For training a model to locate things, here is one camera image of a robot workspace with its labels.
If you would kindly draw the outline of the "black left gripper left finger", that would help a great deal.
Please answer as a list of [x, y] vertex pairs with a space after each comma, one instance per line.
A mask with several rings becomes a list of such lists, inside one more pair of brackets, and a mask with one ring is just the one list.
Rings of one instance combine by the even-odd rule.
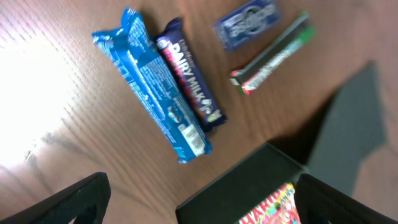
[[101, 224], [110, 197], [108, 176], [96, 172], [1, 223]]

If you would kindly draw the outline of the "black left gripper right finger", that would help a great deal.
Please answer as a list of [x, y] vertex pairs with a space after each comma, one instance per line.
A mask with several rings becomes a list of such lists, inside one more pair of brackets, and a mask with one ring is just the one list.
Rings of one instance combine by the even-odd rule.
[[397, 224], [310, 174], [300, 175], [294, 200], [304, 224]]

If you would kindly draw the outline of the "black Haribo gummy bag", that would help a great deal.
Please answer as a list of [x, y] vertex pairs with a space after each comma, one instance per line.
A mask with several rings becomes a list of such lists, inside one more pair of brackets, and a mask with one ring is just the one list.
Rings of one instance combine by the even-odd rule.
[[293, 183], [285, 183], [238, 221], [239, 224], [301, 224]]

